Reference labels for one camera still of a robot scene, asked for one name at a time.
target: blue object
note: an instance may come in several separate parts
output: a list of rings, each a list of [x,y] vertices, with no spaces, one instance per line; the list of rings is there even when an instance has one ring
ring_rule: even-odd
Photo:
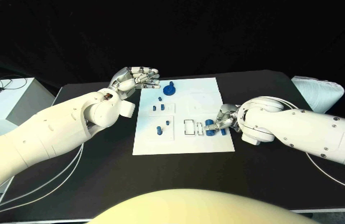
[[[206,122],[205,122],[206,126],[212,125],[213,123],[215,123],[215,121],[212,119],[208,119]],[[206,131],[208,136],[215,136],[215,134],[216,134],[215,130],[208,130]]]
[[[167,95],[167,96],[172,96],[175,93],[176,93],[177,89],[175,87],[175,83],[170,81],[170,84],[169,86],[164,87],[163,89],[163,93]]]
[[[163,128],[159,126],[157,127],[157,134],[162,135],[164,132],[163,132]]]

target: white paper sheet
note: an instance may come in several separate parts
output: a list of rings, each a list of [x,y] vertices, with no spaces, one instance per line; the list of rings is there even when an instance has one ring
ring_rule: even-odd
[[[176,86],[173,96],[164,95],[164,87],[170,80],[162,81],[162,89],[141,91],[133,154],[235,152],[229,129],[225,136],[222,132],[208,136],[205,131],[206,120],[216,120],[223,105],[216,78],[180,79],[173,82]],[[186,135],[185,120],[193,120],[195,135]],[[157,126],[162,126],[163,135],[157,134]]]

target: robotic hand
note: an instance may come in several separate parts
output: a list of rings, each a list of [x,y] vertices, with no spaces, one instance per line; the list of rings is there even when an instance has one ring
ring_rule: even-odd
[[[118,120],[131,117],[136,105],[126,101],[136,89],[160,88],[159,70],[126,67],[108,88],[38,112],[0,136],[0,184],[38,162],[74,150]]]
[[[259,145],[275,137],[290,147],[345,164],[345,119],[313,111],[287,110],[285,101],[259,97],[244,105],[225,104],[206,130],[232,127],[242,140]]]

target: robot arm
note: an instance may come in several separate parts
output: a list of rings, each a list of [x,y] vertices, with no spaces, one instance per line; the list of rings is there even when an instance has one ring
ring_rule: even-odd
[[[252,99],[236,110],[226,105],[219,112],[219,117],[225,116],[206,130],[233,127],[254,145],[272,142],[277,137],[290,147],[345,164],[344,118],[301,109],[284,111],[282,103],[269,98]]]
[[[110,87],[38,112],[0,136],[0,184],[38,162],[74,150],[118,120],[131,117],[136,105],[126,101],[139,88],[160,88],[159,70],[124,68]]]

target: black table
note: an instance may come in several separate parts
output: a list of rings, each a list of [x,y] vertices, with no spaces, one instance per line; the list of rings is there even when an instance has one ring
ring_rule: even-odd
[[[265,70],[182,79],[205,77],[218,78],[225,103],[244,104],[255,97],[274,96],[310,110],[284,73]],[[98,91],[107,85],[70,84],[62,88],[55,103]],[[127,199],[177,188],[239,194],[305,212],[345,207],[345,187],[320,172],[307,154],[278,140],[255,146],[242,141],[242,134],[232,131],[236,152],[133,156],[140,93],[137,91],[129,99],[137,104],[133,118],[121,116],[114,126],[87,142],[80,166],[64,186],[37,203],[0,213],[0,222],[93,219]],[[67,167],[77,152],[78,148],[25,170],[14,179],[3,201],[45,183]],[[325,171],[345,181],[344,165],[313,158]],[[6,207],[44,196],[68,174]]]

